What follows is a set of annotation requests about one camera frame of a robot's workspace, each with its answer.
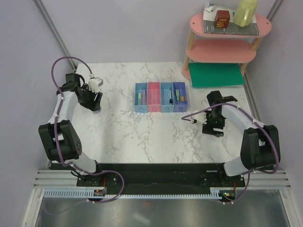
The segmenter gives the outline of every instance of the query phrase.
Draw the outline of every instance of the wall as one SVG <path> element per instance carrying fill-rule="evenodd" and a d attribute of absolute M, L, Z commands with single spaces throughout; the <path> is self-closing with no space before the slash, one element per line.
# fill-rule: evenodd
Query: wall
<path fill-rule="evenodd" d="M 285 1 L 247 72 L 262 120 L 279 129 L 281 167 L 303 215 L 303 1 Z"/>
<path fill-rule="evenodd" d="M 240 0 L 41 0 L 71 55 L 99 62 L 183 61 L 189 21 L 208 1 L 237 8 Z M 275 0 L 259 1 L 267 15 Z"/>
<path fill-rule="evenodd" d="M 62 54 L 31 0 L 2 0 L 0 31 L 0 225 L 18 227 L 46 164 L 38 127 L 55 107 L 50 70 Z M 70 70 L 58 64 L 58 81 Z"/>

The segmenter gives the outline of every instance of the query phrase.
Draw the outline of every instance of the white marble tabletop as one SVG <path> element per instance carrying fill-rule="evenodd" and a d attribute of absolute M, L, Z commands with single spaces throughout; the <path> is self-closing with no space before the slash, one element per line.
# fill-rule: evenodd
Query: white marble tabletop
<path fill-rule="evenodd" d="M 181 73 L 181 62 L 89 64 L 96 77 L 104 80 L 100 91 L 101 112 L 77 105 L 72 124 L 83 152 L 103 163 L 209 163 L 226 162 L 240 155 L 241 133 L 226 120 L 224 136 L 202 134 L 200 124 L 181 120 L 186 113 L 136 113 L 134 86 L 138 82 L 184 81 L 188 90 L 187 113 L 209 106 L 206 95 L 220 90 L 234 96 L 250 113 L 241 87 L 196 89 Z M 80 64 L 77 73 L 89 79 Z"/>

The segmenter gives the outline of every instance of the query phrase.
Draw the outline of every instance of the wooden post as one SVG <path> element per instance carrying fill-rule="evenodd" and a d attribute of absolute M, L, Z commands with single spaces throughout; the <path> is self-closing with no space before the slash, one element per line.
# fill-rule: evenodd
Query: wooden post
<path fill-rule="evenodd" d="M 190 36 L 189 36 L 188 44 L 187 44 L 187 47 L 186 47 L 186 49 L 189 50 L 189 51 L 193 48 L 194 38 L 195 38 L 195 33 L 193 33 L 193 31 L 190 31 Z M 188 70 L 188 64 L 189 64 L 189 57 L 186 54 L 185 60 L 184 60 L 184 65 L 183 65 L 183 70 L 184 71 Z"/>
<path fill-rule="evenodd" d="M 259 45 L 261 44 L 262 40 L 263 40 L 263 37 L 262 38 L 256 38 L 254 40 L 254 42 L 252 43 L 250 50 L 251 51 L 256 51 L 257 48 L 259 47 Z M 241 71 L 245 70 L 247 64 L 248 64 L 248 62 L 241 64 L 241 66 L 240 66 Z"/>

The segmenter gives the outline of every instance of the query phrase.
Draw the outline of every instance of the pink bin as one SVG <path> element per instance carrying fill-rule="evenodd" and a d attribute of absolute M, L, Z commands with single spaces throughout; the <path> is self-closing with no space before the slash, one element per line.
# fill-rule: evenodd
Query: pink bin
<path fill-rule="evenodd" d="M 161 112 L 161 90 L 160 82 L 148 82 L 148 112 Z"/>

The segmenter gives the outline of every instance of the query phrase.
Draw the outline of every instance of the yellow object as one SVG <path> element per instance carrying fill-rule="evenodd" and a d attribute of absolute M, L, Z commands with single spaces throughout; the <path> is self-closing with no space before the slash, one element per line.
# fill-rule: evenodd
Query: yellow object
<path fill-rule="evenodd" d="M 249 25 L 255 14 L 257 3 L 258 0 L 242 0 L 233 17 L 233 22 L 240 27 Z"/>

